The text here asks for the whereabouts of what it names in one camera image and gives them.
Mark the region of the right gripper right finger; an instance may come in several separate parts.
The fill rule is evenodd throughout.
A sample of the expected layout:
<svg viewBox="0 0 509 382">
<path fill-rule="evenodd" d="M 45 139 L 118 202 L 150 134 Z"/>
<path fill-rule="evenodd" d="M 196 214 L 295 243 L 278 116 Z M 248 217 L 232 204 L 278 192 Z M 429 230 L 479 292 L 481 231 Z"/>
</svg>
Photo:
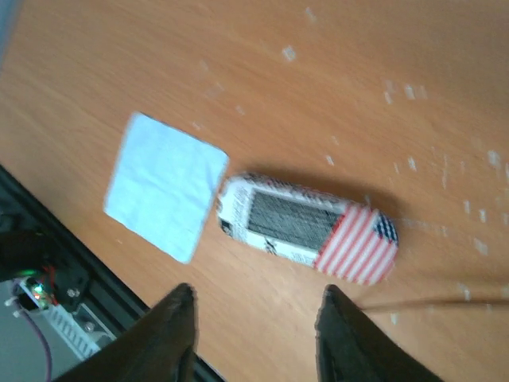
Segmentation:
<svg viewBox="0 0 509 382">
<path fill-rule="evenodd" d="M 439 381 L 338 286 L 325 287 L 315 323 L 319 381 Z"/>
</svg>

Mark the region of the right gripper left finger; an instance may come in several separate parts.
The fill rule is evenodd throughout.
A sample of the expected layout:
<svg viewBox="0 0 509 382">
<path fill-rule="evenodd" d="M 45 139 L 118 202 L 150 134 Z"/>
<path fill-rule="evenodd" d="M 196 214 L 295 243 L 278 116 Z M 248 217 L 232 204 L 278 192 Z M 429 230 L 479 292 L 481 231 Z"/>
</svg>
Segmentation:
<svg viewBox="0 0 509 382">
<path fill-rule="evenodd" d="M 59 381 L 191 381 L 195 361 L 193 288 L 176 286 L 143 318 Z"/>
</svg>

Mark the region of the flag newsprint glasses case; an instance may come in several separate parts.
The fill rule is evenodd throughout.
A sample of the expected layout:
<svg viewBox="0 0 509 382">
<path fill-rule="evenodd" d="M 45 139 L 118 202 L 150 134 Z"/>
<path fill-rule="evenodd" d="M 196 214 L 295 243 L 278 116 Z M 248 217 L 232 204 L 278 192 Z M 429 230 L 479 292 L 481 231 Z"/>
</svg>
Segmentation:
<svg viewBox="0 0 509 382">
<path fill-rule="evenodd" d="M 258 173 L 228 178 L 216 215 L 234 240 L 359 285 L 384 279 L 399 247 L 378 209 Z"/>
</svg>

